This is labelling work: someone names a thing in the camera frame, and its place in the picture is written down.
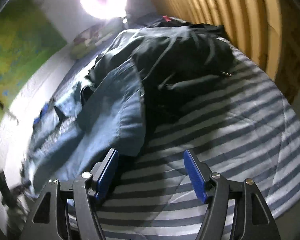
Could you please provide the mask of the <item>light blue denim jeans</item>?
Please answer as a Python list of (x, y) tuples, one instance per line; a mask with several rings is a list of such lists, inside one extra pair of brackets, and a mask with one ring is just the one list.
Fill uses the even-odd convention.
[(33, 129), (22, 178), (39, 196), (50, 178), (73, 180), (115, 148), (137, 156), (146, 140), (144, 91), (131, 63), (122, 64), (99, 85), (87, 75), (50, 107)]

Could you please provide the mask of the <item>folded blue grey garment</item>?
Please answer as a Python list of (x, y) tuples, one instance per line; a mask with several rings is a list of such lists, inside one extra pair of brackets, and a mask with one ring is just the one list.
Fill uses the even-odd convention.
[(45, 103), (45, 105), (42, 107), (38, 117), (36, 117), (33, 121), (33, 128), (35, 128), (35, 126), (37, 124), (39, 124), (40, 120), (43, 118), (43, 116), (48, 112), (49, 110), (49, 104)]

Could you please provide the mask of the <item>striped blue white quilt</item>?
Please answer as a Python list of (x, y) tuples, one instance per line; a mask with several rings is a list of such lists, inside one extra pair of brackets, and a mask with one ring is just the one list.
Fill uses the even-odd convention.
[[(187, 174), (186, 150), (228, 180), (252, 179), (274, 220), (300, 199), (300, 120), (268, 75), (222, 40), (234, 56), (230, 72), (200, 78), (199, 94), (181, 105), (177, 121), (158, 125), (137, 156), (119, 154), (107, 195), (96, 205), (105, 239), (196, 239), (207, 205)], [(91, 68), (69, 80), (49, 106)], [(230, 239), (234, 207), (230, 200), (221, 239)], [(80, 239), (71, 199), (68, 210), (72, 239)]]

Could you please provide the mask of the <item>stacked green floral blankets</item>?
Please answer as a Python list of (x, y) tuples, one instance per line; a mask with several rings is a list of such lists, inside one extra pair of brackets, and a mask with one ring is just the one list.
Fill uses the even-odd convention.
[(76, 60), (81, 59), (112, 36), (116, 36), (121, 30), (121, 22), (108, 22), (91, 26), (74, 38), (70, 51), (71, 57)]

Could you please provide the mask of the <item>black clothes pile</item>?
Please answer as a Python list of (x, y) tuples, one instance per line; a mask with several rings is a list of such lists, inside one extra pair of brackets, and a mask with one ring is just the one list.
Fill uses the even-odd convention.
[(131, 63), (144, 91), (146, 137), (160, 124), (177, 121), (181, 105), (197, 96), (200, 78), (225, 76), (234, 62), (223, 25), (160, 20), (142, 29), (119, 33), (89, 71), (99, 85), (122, 64)]

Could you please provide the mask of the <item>wooden slatted railing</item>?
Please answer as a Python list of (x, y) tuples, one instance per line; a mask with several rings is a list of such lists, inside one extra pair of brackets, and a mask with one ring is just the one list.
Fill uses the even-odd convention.
[(230, 42), (276, 83), (289, 102), (300, 90), (300, 0), (151, 0), (156, 11), (223, 25)]

